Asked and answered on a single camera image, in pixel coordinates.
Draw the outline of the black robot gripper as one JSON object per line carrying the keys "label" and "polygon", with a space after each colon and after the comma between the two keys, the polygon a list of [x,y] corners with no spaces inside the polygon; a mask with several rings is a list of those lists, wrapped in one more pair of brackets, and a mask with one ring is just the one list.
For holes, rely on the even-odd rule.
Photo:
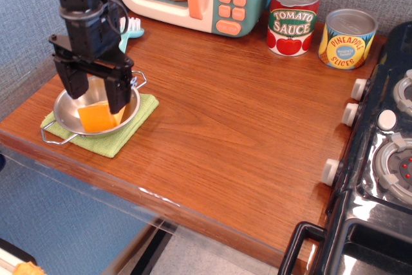
{"label": "black robot gripper", "polygon": [[81,24],[70,21],[67,35],[51,35],[53,60],[67,94],[72,99],[88,90],[88,75],[104,79],[112,114],[131,98],[133,61],[119,48],[126,32],[125,19],[96,19]]}

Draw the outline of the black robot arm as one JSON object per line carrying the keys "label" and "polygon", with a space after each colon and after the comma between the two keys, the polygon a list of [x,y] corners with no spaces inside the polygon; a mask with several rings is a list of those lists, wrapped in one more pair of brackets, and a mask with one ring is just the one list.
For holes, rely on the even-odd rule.
{"label": "black robot arm", "polygon": [[70,97],[88,87],[88,75],[104,80],[112,113],[131,98],[133,61],[118,47],[119,0],[1,0],[1,114],[12,111],[50,74],[54,64]]}

